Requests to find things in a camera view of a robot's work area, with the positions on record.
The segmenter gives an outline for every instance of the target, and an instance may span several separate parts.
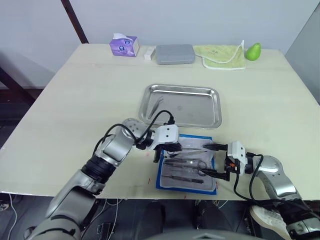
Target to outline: black pants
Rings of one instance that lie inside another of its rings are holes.
[[[201,201],[195,210],[199,228],[233,231],[225,215],[212,201]],[[134,240],[144,240],[163,232],[166,221],[165,207],[159,202],[149,203],[137,224]]]

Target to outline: tissue box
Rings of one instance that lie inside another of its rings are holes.
[[[109,45],[115,56],[136,57],[139,50],[136,36],[122,35],[122,38],[113,37]]]

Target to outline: pear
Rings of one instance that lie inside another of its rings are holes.
[[[250,61],[255,61],[260,57],[260,53],[261,53],[261,44],[256,43],[253,46],[248,48],[248,50],[245,53],[245,57]]]

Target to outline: metal tray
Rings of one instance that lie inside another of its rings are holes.
[[[162,102],[149,118],[160,97]],[[161,110],[170,111],[179,127],[215,129],[222,122],[219,94],[210,87],[151,84],[144,91],[139,118],[149,124]],[[155,124],[168,119],[168,114],[162,113]]]

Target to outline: white shoe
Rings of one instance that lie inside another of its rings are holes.
[[[250,207],[250,215],[260,226],[275,231],[285,240],[291,240],[287,225],[279,213],[253,205]]]

